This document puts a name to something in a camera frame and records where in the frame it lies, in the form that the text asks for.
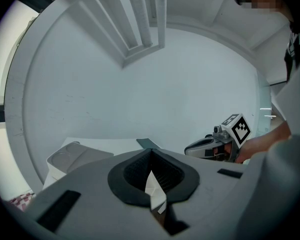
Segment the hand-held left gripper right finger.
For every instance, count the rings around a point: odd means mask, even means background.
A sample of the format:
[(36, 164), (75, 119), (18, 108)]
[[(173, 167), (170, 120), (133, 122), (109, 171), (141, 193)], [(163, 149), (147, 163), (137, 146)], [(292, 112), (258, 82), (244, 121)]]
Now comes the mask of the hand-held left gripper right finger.
[(212, 161), (166, 150), (149, 151), (149, 167), (166, 194), (162, 226), (151, 240), (236, 240), (246, 201), (238, 183), (245, 164)]

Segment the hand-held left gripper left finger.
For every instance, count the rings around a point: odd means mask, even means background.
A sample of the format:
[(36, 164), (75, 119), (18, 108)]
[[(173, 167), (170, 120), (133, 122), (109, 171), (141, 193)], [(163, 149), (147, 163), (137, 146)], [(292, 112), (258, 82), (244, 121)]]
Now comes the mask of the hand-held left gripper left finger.
[[(86, 164), (42, 190), (25, 212), (28, 230), (42, 240), (170, 239), (148, 207), (123, 203), (109, 187), (112, 167), (139, 153), (131, 151)], [(51, 232), (37, 220), (67, 190), (80, 193), (80, 197), (56, 231)]]

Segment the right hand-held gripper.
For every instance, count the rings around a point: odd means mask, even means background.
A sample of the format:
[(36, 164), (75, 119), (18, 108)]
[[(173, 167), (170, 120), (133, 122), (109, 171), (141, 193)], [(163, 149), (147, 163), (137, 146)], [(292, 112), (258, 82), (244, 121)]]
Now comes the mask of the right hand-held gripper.
[[(220, 125), (214, 127), (213, 135), (195, 141), (184, 149), (186, 156), (206, 160), (222, 160), (224, 157), (223, 146), (231, 143), (232, 148), (241, 149), (251, 134), (251, 129), (242, 113), (232, 114)], [(217, 154), (214, 149), (221, 148)]]

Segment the person's right hand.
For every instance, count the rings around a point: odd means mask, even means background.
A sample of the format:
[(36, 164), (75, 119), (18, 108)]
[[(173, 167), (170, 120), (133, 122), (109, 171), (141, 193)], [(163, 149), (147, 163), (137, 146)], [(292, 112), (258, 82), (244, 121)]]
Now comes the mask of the person's right hand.
[(232, 146), (231, 143), (227, 143), (213, 148), (214, 159), (216, 161), (242, 164), (243, 162), (239, 159), (241, 149), (236, 147), (233, 148)]

